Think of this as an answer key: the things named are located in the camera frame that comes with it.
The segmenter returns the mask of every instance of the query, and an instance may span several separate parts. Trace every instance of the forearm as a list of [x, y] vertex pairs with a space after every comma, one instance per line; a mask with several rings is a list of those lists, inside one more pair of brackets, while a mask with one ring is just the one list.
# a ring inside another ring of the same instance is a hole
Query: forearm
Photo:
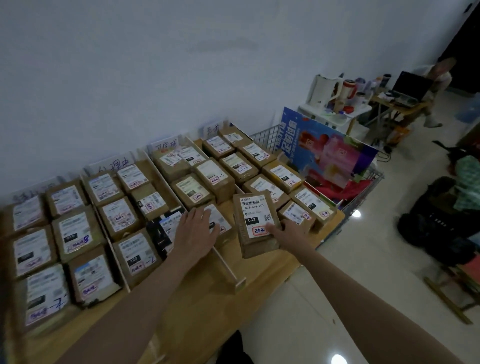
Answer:
[[97, 321], [57, 364], [138, 362], [169, 297], [187, 273], [183, 262], [170, 258]]
[[296, 256], [308, 269], [370, 364], [461, 363], [417, 324], [313, 249], [303, 249]]

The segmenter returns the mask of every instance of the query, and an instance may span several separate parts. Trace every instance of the white label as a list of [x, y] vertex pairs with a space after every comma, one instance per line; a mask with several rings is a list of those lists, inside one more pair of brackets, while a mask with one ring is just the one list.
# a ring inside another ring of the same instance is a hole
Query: white label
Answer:
[[34, 232], [13, 244], [17, 277], [49, 262], [51, 259], [45, 229]]
[[238, 142], [240, 140], [243, 140], [240, 134], [237, 133], [232, 133], [232, 134], [227, 134], [224, 135], [224, 137], [231, 143]]
[[106, 205], [103, 207], [103, 211], [115, 232], [122, 231], [133, 225], [136, 220], [124, 199]]
[[143, 234], [137, 234], [120, 243], [119, 247], [132, 276], [140, 273], [157, 261], [152, 248]]
[[188, 148], [182, 149], [179, 152], [179, 157], [182, 157], [186, 160], [191, 166], [203, 162], [205, 158], [198, 153], [194, 147], [190, 146]]
[[30, 198], [13, 208], [13, 229], [23, 229], [42, 218], [42, 209], [38, 196]]
[[311, 220], [312, 217], [310, 214], [305, 211], [303, 208], [298, 206], [293, 202], [283, 214], [285, 217], [289, 218], [293, 222], [296, 222], [297, 225], [300, 225], [304, 220]]
[[76, 186], [70, 186], [53, 193], [52, 199], [59, 215], [66, 214], [74, 208], [84, 205]]
[[297, 193], [295, 197], [303, 202], [310, 210], [314, 212], [315, 215], [322, 220], [327, 219], [333, 214], [333, 211], [330, 209], [330, 207], [310, 190], [304, 189], [303, 191]]
[[144, 176], [141, 170], [136, 165], [131, 165], [127, 168], [118, 171], [120, 178], [123, 179], [129, 189], [134, 189], [144, 183], [148, 182], [148, 178]]
[[250, 238], [270, 235], [266, 224], [272, 223], [272, 214], [264, 196], [244, 197], [240, 199], [243, 218], [247, 224], [247, 232]]
[[213, 186], [228, 178], [228, 175], [224, 173], [212, 160], [202, 163], [197, 168]]
[[220, 154], [232, 149], [232, 147], [225, 143], [225, 141], [219, 136], [214, 136], [212, 139], [208, 139], [207, 143], [210, 144], [213, 149], [215, 149]]
[[101, 176], [88, 181], [88, 183], [98, 202], [102, 202], [120, 193], [120, 190], [117, 188], [109, 174], [102, 174]]
[[252, 188], [257, 190], [258, 192], [268, 190], [270, 191], [270, 195], [274, 204], [276, 204], [280, 197], [283, 194], [283, 191], [280, 190], [277, 186], [271, 184], [269, 181], [264, 180], [262, 177], [259, 177], [254, 183], [252, 183]]
[[160, 221], [160, 226], [172, 242], [172, 244], [168, 246], [167, 254], [173, 249], [173, 244], [175, 243], [175, 234], [177, 233], [177, 227], [179, 226], [181, 216], [181, 212], [177, 211], [173, 215]]
[[78, 267], [75, 270], [75, 279], [83, 300], [87, 299], [92, 293], [113, 284], [112, 276], [103, 255]]
[[279, 179], [281, 179], [287, 186], [292, 187], [301, 182], [300, 178], [298, 178], [294, 173], [290, 172], [284, 166], [277, 166], [272, 168], [270, 171]]
[[137, 201], [137, 203], [145, 215], [166, 205], [162, 196], [160, 196], [158, 192], [142, 198], [140, 201]]
[[166, 155], [164, 155], [162, 158], [160, 158], [161, 161], [164, 163], [168, 164], [169, 166], [173, 167], [176, 165], [178, 162], [182, 160], [182, 158], [177, 155], [175, 152], [170, 152]]
[[243, 147], [248, 153], [250, 153], [252, 156], [255, 157], [255, 159], [259, 162], [265, 159], [270, 158], [270, 154], [265, 152], [263, 149], [261, 149], [257, 144], [252, 143], [249, 146]]
[[63, 269], [60, 265], [27, 278], [27, 326], [60, 311], [67, 304], [69, 296], [63, 281]]
[[232, 167], [235, 172], [237, 172], [238, 174], [244, 174], [246, 173], [247, 171], [251, 170], [252, 167], [245, 163], [245, 161], [243, 161], [239, 156], [237, 156], [236, 154], [232, 154], [231, 156], [228, 156], [226, 158], [223, 158], [223, 160], [225, 161], [225, 163], [227, 163], [230, 167]]
[[87, 215], [84, 212], [60, 221], [59, 227], [65, 254], [76, 252], [93, 241]]
[[213, 231], [215, 225], [218, 225], [220, 227], [220, 235], [232, 228], [230, 224], [227, 222], [227, 220], [225, 220], [223, 215], [220, 213], [220, 211], [217, 210], [215, 205], [213, 204], [208, 205], [207, 207], [205, 207], [205, 210], [210, 210], [212, 212], [209, 220], [210, 232]]
[[186, 194], [193, 202], [198, 202], [210, 193], [204, 189], [193, 177], [189, 177], [177, 183], [180, 190]]

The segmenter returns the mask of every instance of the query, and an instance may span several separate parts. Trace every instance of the green checkered cloth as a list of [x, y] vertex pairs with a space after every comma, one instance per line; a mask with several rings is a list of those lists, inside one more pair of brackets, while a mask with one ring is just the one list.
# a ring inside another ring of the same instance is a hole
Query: green checkered cloth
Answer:
[[454, 209], [480, 210], [480, 162], [472, 156], [463, 157], [457, 161], [455, 172], [460, 192]]

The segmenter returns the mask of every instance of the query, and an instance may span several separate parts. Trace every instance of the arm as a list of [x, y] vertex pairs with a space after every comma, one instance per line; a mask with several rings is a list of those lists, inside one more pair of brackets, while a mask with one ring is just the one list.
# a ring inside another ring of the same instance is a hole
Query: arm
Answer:
[[297, 224], [284, 224], [284, 231], [273, 225], [267, 230], [308, 269], [370, 364], [461, 363], [421, 327], [317, 253]]
[[210, 210], [192, 209], [180, 219], [168, 259], [132, 294], [98, 320], [57, 364], [134, 364], [144, 353], [168, 299], [187, 272], [207, 255], [220, 233], [209, 231]]

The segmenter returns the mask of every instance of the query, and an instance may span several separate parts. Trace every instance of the tiled floor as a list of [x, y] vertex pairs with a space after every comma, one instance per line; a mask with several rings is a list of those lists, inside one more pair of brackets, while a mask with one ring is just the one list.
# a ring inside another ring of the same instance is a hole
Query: tiled floor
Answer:
[[[454, 120], [466, 99], [445, 93], [436, 108], [443, 128], [425, 129], [423, 121], [393, 153], [379, 163], [385, 173], [351, 219], [319, 252], [435, 336], [466, 364], [480, 358], [480, 309], [464, 325], [421, 280], [434, 262], [407, 245], [395, 229], [398, 217], [425, 192], [427, 184], [446, 175], [446, 153], [431, 140], [452, 146], [465, 127]], [[366, 363], [340, 319], [305, 268], [299, 269], [242, 328], [245, 351], [255, 364], [330, 363], [339, 353], [350, 363]]]

